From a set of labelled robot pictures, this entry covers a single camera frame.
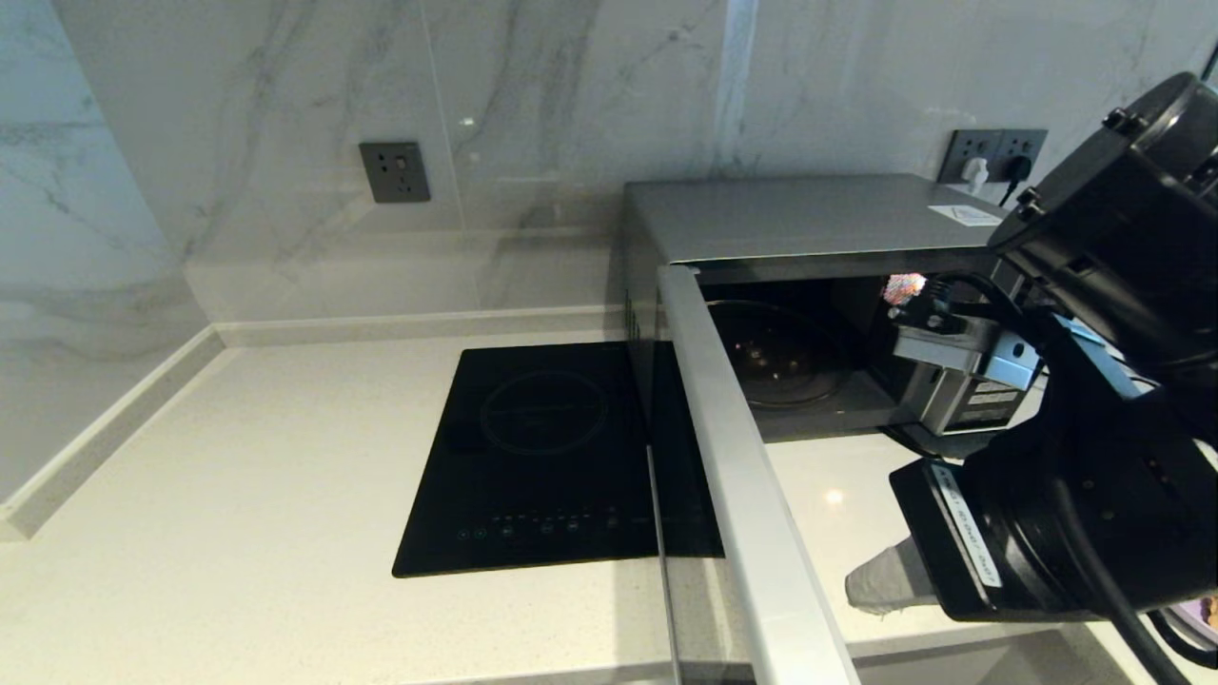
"wall outlet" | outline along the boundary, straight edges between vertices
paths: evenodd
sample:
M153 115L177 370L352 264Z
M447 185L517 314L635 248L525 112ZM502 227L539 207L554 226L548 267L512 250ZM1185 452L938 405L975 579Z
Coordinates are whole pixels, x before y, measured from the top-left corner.
M431 200L418 143L361 143L359 156L376 202Z
M1040 149L1045 146L1045 138L1047 137L1049 132L1045 129L1021 130L1009 128L1004 130L994 158L989 163L990 182L1006 183L1011 180L1011 173L1009 172L1011 160L1021 155L1032 160L1032 168L1035 168L1037 157L1040 156Z
M982 157L989 165L990 180L994 180L994 154L1002 140L1002 132L990 130L957 130L951 135L951 144L948 145L948 154L943 157L943 166L939 167L937 183L966 183L963 178L965 162L973 157Z
M973 157L985 160L989 169L989 183L1011 180L1009 167L1011 160L1024 156L1035 167L1040 149L1045 145L1049 132L1045 129L962 129L951 134L948 154L939 167L938 183L966 183L963 179L965 162Z

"white marble backsplash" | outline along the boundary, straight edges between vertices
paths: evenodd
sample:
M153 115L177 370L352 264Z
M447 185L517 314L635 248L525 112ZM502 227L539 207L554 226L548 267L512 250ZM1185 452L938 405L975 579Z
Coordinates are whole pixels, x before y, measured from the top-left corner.
M933 177L1202 67L1178 0L52 0L213 321L600 303L627 180ZM417 140L375 205L356 145Z
M0 502L206 324L46 0L0 6Z

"induction cooktop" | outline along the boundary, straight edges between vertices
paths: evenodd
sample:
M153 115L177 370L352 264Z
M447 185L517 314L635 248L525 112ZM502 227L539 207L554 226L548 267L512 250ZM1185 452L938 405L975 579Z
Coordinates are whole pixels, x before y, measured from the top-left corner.
M633 388L621 342L464 351L393 575L655 556Z

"baseboard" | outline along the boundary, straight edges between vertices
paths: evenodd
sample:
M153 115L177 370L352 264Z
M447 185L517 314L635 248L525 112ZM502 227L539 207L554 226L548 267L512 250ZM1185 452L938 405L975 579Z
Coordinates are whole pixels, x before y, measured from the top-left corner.
M622 308L603 305L395 317L217 323L214 327L229 347L564 330L604 330L610 338L621 338L624 330Z
M183 345L0 505L0 541L29 539L186 382L224 351L213 327Z

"countertop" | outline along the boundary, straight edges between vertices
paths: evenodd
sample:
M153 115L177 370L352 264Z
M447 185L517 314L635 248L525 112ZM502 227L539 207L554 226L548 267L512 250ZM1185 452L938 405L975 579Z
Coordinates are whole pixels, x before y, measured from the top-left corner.
M460 351L598 333L224 351L28 542L0 544L0 683L410 684L663 676L658 561L398 580L393 555ZM881 435L770 446L855 657L1046 626L875 617L843 579L907 535ZM738 639L736 607L715 639ZM1149 683L1107 625L1093 631ZM745 646L731 650L743 657ZM1190 672L1195 681L1205 674Z

